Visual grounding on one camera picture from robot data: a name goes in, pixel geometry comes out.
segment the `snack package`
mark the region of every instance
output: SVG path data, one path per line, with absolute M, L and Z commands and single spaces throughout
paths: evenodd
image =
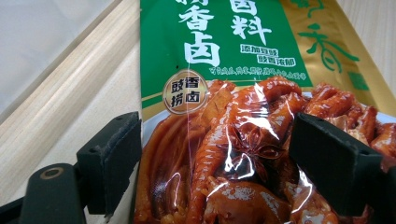
M 394 115 L 396 101 L 335 1 L 141 8 L 145 122 L 134 223 L 370 219 L 370 207 L 338 216 L 288 154 L 302 112 L 396 156 L 396 119 L 380 113 Z

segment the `white surface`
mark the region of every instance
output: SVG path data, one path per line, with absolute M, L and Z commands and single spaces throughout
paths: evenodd
M 0 114 L 112 1 L 0 1 Z

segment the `plastic packaging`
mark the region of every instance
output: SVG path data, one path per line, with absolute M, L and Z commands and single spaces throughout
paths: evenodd
M 145 145 L 134 223 L 353 223 L 337 216 L 289 158 L 298 112 L 327 119 L 374 148 L 385 137 L 376 109 L 332 85 L 317 85 L 311 97 L 283 77 L 241 90 L 210 81 L 204 106 L 169 115 Z
M 387 106 L 379 108 L 365 82 L 371 77 L 361 62 L 370 59 L 337 35 L 334 1 L 142 1 L 141 7 L 145 122 L 134 223 L 369 220 L 369 207 L 360 217 L 339 217 L 288 155 L 299 112 L 377 150 L 396 150 L 396 130 L 382 131 L 382 123 L 396 119 L 377 112 Z M 313 19 L 319 11 L 324 19 Z

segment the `green label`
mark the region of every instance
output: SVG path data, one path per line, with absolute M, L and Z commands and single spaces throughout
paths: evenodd
M 251 85 L 281 75 L 312 87 L 279 1 L 142 0 L 143 107 L 181 69 Z

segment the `star anise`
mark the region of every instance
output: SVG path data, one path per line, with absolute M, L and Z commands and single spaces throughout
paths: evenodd
M 248 132 L 241 132 L 234 124 L 228 130 L 229 143 L 217 145 L 219 148 L 228 150 L 228 162 L 226 167 L 227 176 L 231 179 L 251 177 L 255 173 L 262 182 L 268 180 L 268 172 L 265 164 L 282 156 L 284 149 L 266 144 L 262 139 L 261 130 L 255 127 Z

